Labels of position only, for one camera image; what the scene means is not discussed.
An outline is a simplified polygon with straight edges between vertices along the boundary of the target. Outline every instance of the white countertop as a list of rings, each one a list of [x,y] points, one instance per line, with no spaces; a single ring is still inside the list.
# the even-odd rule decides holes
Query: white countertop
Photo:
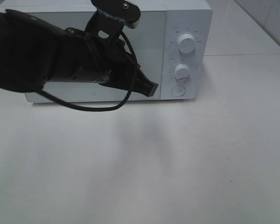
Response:
[[[207,1],[213,19],[205,55],[280,54],[280,46],[234,0]]]
[[[280,55],[205,57],[196,100],[115,112],[0,90],[2,223],[280,224]]]

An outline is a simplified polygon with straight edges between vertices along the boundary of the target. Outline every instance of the timer knob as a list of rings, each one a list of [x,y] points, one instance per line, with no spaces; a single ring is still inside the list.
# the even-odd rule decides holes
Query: timer knob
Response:
[[[177,42],[179,51],[184,54],[191,53],[196,47],[196,38],[192,34],[182,34]]]
[[[191,69],[186,64],[179,64],[174,69],[175,78],[177,80],[191,77]]]

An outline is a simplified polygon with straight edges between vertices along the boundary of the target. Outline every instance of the wire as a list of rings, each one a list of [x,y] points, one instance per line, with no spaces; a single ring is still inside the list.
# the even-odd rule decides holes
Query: wire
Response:
[[[37,87],[31,85],[27,80],[23,79],[21,76],[18,76],[17,74],[7,70],[6,68],[0,66],[0,69],[5,71],[7,74],[9,74],[11,77],[13,77],[14,79],[20,79],[20,81],[22,82],[22,84],[24,84],[28,89],[38,93],[39,95],[52,100],[53,102],[62,105],[64,107],[73,109],[73,110],[77,110],[77,111],[85,111],[85,112],[107,112],[107,111],[114,111],[114,110],[118,110],[119,108],[121,108],[124,104],[126,104],[126,102],[128,101],[128,99],[130,98],[130,95],[132,93],[132,90],[134,88],[134,84],[136,81],[136,77],[137,77],[137,69],[138,69],[138,63],[137,63],[137,57],[136,54],[132,48],[132,45],[130,43],[130,41],[128,40],[127,36],[124,34],[124,32],[121,32],[121,36],[123,37],[123,39],[125,40],[130,52],[131,52],[131,56],[134,62],[134,75],[132,78],[132,81],[130,83],[130,88],[125,96],[125,98],[123,99],[123,101],[121,101],[118,105],[116,106],[112,106],[112,107],[84,107],[84,106],[78,106],[69,102],[66,102],[56,96],[51,95],[50,93],[44,91],[44,90],[40,90]]]

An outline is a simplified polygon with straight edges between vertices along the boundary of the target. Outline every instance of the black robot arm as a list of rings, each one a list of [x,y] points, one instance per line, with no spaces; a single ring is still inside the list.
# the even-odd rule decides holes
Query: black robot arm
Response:
[[[0,88],[38,92],[46,82],[98,83],[153,96],[158,85],[119,39],[126,38],[124,26],[137,27],[139,8],[124,0],[92,4],[97,11],[84,31],[62,30],[19,11],[0,13]],[[100,31],[108,38],[100,37]]]

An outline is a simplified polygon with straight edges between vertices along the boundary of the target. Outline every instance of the white microwave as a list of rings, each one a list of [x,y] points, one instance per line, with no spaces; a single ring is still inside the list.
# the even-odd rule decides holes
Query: white microwave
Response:
[[[194,99],[212,20],[205,0],[133,0],[141,9],[136,29],[124,32],[136,52],[142,72],[158,89],[153,97],[132,93],[130,100]],[[84,30],[96,11],[90,0],[5,0],[0,12],[14,9],[60,28]],[[88,83],[47,83],[47,92],[68,102],[117,101],[126,91]],[[29,102],[49,102],[27,93]]]

